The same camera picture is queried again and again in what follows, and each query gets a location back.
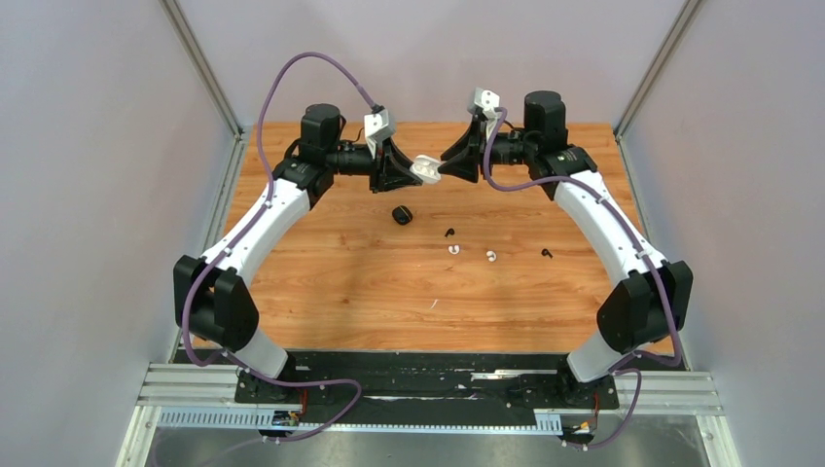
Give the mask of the white earbud charging case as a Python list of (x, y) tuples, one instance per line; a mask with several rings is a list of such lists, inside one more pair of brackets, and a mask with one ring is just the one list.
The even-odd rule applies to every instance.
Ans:
[(410, 167), (411, 173), (419, 178), (423, 184), (434, 185), (441, 181), (442, 175), (439, 171), (442, 161), (426, 155), (416, 156)]

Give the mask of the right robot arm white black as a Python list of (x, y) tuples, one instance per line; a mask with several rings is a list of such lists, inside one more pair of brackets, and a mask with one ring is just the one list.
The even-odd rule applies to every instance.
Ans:
[(476, 88), (465, 133), (441, 156), (439, 172), (500, 192), (543, 190), (579, 228), (603, 264), (613, 289), (596, 314), (596, 329), (566, 357), (556, 393), (580, 406), (594, 380), (630, 361), (649, 358), (668, 367), (683, 360), (679, 332), (686, 321), (693, 273), (671, 262), (634, 226), (610, 194), (586, 150), (568, 141), (566, 107), (559, 93), (537, 90), (523, 102), (523, 125), (501, 126), (508, 111), (498, 94)]

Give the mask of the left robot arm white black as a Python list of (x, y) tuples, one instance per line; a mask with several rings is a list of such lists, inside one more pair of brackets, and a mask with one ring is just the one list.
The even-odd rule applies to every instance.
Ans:
[(262, 193), (240, 221), (198, 257), (174, 265), (175, 321), (184, 334), (218, 344), (240, 365), (261, 374), (261, 389), (275, 402), (290, 400), (298, 376), (289, 354), (263, 330), (250, 293), (258, 269), (276, 243), (332, 187), (337, 175), (366, 176), (375, 193), (434, 184), (440, 162), (408, 160), (392, 140), (395, 122), (380, 106), (364, 117), (362, 144), (341, 137), (338, 107), (313, 104), (282, 162), (268, 173)]

